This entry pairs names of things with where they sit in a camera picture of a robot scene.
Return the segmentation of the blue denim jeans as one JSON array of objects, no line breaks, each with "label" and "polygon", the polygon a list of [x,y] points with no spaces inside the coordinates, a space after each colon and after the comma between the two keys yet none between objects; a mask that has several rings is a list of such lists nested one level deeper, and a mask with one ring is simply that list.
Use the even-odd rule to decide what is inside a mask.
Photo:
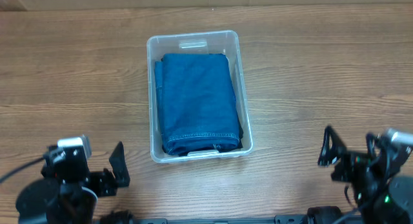
[{"label": "blue denim jeans", "polygon": [[165,153],[240,148],[243,131],[225,55],[165,54],[154,74]]}]

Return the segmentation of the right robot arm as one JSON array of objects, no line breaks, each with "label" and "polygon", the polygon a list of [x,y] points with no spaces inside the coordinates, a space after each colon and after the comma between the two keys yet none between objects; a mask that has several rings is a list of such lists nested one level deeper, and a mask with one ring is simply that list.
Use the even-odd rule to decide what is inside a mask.
[{"label": "right robot arm", "polygon": [[412,223],[412,177],[399,176],[412,154],[412,134],[389,128],[365,139],[366,153],[351,151],[331,126],[325,128],[317,163],[334,166],[332,181],[353,190],[356,207],[346,214],[326,208],[314,223],[344,223],[356,212],[363,223]]}]

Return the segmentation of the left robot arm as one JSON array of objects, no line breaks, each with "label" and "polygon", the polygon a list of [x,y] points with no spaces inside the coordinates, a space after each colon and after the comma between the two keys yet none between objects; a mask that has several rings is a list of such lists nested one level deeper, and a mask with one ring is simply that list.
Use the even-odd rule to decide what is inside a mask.
[{"label": "left robot arm", "polygon": [[99,198],[115,196],[128,187],[125,151],[119,142],[109,163],[112,170],[92,172],[87,137],[61,139],[43,155],[42,179],[27,185],[15,207],[19,223],[92,223]]}]

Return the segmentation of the clear plastic storage bin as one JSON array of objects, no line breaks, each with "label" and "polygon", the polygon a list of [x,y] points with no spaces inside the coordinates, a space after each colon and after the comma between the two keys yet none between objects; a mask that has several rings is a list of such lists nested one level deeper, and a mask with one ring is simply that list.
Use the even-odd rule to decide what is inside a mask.
[{"label": "clear plastic storage bin", "polygon": [[[181,163],[199,159],[236,158],[250,154],[254,140],[248,113],[247,90],[238,34],[233,30],[152,36],[146,44],[148,64],[148,105],[150,125],[150,155],[156,163]],[[224,54],[236,97],[238,120],[243,129],[242,147],[230,152],[204,150],[187,156],[171,156],[163,152],[161,128],[157,112],[155,63],[165,54]]]}]

